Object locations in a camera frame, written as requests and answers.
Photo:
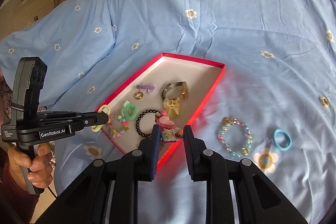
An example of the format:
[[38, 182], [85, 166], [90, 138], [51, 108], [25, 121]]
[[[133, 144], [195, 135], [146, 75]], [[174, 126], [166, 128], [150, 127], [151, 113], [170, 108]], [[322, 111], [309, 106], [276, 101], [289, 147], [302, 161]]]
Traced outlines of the left forearm sleeve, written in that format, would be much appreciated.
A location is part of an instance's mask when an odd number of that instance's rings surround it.
[[9, 158], [1, 148], [1, 197], [3, 197], [9, 208], [23, 221], [31, 223], [36, 205], [39, 201], [39, 194], [29, 194], [23, 190], [11, 177], [9, 170]]

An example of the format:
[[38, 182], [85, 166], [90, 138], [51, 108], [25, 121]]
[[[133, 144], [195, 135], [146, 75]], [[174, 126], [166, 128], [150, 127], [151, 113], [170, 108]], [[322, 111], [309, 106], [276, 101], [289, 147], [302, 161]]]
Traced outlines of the left hand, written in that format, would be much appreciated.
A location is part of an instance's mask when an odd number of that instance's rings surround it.
[[52, 183], [51, 146], [42, 143], [37, 147], [37, 155], [31, 160], [25, 153], [12, 146], [7, 151], [9, 173], [16, 184], [26, 192], [25, 178], [37, 188], [47, 188]]

